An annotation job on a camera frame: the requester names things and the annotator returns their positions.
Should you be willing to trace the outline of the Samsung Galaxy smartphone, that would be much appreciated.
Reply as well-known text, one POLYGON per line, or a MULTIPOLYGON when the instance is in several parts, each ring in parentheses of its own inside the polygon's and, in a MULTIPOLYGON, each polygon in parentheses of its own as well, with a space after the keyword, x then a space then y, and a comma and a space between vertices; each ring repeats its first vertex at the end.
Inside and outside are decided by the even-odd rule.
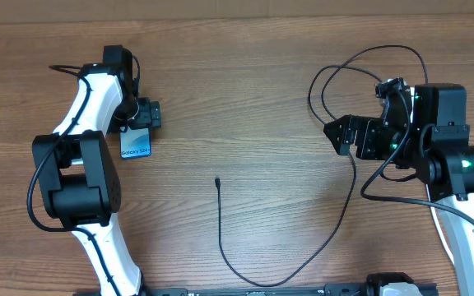
POLYGON ((124 160, 151 155, 151 135, 149 129, 131 130, 120 133, 120 151, 124 160))

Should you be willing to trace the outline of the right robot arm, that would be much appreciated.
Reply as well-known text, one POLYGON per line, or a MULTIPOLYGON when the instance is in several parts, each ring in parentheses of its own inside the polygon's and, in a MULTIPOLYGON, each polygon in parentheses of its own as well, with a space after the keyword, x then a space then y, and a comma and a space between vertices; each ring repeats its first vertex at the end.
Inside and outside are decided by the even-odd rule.
POLYGON ((438 210, 460 293, 474 295, 474 146, 466 123, 467 92, 459 84, 410 87, 394 79, 376 85, 375 94, 383 106, 379 117, 344 115, 325 124, 323 132, 339 155, 355 145, 357 158, 380 161, 375 177, 389 164, 414 169, 429 200, 385 200, 438 210))

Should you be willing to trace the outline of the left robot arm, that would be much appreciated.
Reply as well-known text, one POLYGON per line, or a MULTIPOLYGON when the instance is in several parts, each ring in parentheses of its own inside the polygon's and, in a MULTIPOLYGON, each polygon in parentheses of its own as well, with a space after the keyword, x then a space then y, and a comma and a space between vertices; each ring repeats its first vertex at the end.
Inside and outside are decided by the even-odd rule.
POLYGON ((125 160, 151 155, 151 132, 162 124, 160 105, 139 95, 140 63, 122 45, 105 46, 98 63, 52 68, 76 77, 78 92, 53 132, 32 142, 30 220, 80 242, 100 283, 99 295, 148 295, 120 229, 122 189, 106 137, 119 135, 125 160))

